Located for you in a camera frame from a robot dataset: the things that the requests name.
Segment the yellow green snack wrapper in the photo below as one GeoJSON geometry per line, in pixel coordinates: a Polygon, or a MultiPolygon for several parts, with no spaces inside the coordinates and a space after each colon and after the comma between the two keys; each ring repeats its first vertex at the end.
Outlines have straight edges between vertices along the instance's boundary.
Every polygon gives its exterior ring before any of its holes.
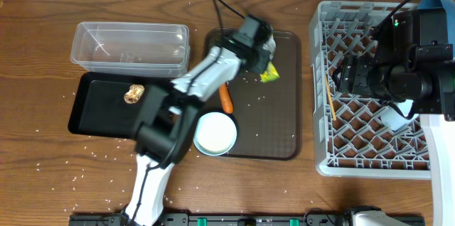
{"type": "Polygon", "coordinates": [[[267,67],[266,67],[265,71],[260,75],[261,81],[264,83],[272,82],[272,81],[279,79],[279,73],[277,72],[277,69],[275,68],[275,66],[272,63],[272,59],[274,57],[276,47],[277,47],[277,45],[274,40],[274,37],[273,37],[273,35],[271,35],[269,40],[263,45],[263,48],[270,52],[269,62],[267,63],[267,67]]]}

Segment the orange carrot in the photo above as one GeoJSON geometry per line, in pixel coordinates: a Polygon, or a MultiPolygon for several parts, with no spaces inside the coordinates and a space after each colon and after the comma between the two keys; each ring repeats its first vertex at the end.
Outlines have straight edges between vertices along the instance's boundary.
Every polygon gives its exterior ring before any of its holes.
{"type": "Polygon", "coordinates": [[[220,95],[220,101],[221,101],[221,105],[222,105],[224,113],[232,114],[233,110],[234,110],[234,107],[233,107],[232,100],[230,98],[230,94],[229,94],[229,91],[228,91],[228,86],[225,83],[223,83],[219,87],[218,92],[219,92],[219,95],[220,95]]]}

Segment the light blue rice bowl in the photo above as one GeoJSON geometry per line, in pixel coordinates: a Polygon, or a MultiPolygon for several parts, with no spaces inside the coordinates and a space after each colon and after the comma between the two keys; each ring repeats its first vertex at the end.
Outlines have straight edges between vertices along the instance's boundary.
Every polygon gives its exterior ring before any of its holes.
{"type": "Polygon", "coordinates": [[[195,147],[207,156],[226,154],[237,140],[237,127],[227,114],[209,112],[198,120],[193,137],[195,147]]]}

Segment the dark blue plate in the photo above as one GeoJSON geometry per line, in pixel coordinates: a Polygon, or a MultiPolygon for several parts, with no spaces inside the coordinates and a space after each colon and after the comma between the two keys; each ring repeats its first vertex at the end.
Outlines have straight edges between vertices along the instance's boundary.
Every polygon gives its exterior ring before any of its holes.
{"type": "Polygon", "coordinates": [[[454,0],[421,0],[418,9],[443,8],[446,11],[454,11],[454,0]]]}

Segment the brown food scrap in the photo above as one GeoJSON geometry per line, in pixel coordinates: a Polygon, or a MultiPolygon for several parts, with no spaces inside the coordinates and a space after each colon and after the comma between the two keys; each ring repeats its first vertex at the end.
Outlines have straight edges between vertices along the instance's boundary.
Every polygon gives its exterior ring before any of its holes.
{"type": "Polygon", "coordinates": [[[129,91],[124,94],[124,101],[127,104],[137,103],[145,91],[143,85],[133,84],[129,87],[129,91]]]}

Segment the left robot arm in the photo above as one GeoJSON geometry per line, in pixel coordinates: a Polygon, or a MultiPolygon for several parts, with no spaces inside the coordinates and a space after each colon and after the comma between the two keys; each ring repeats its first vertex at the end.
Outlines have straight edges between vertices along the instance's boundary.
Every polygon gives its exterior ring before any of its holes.
{"type": "Polygon", "coordinates": [[[146,87],[132,131],[136,180],[122,212],[125,225],[153,225],[159,219],[171,170],[187,153],[205,102],[241,70],[264,73],[275,50],[271,25],[248,15],[190,72],[169,85],[146,87]]]}

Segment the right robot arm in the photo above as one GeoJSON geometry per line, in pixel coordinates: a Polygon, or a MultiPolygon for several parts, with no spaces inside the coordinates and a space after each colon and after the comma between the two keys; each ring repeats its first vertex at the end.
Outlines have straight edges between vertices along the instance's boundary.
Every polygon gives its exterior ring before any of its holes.
{"type": "Polygon", "coordinates": [[[331,77],[339,92],[381,99],[396,108],[412,101],[429,149],[434,224],[454,224],[454,44],[446,9],[415,9],[374,28],[373,57],[350,55],[331,77]]]}

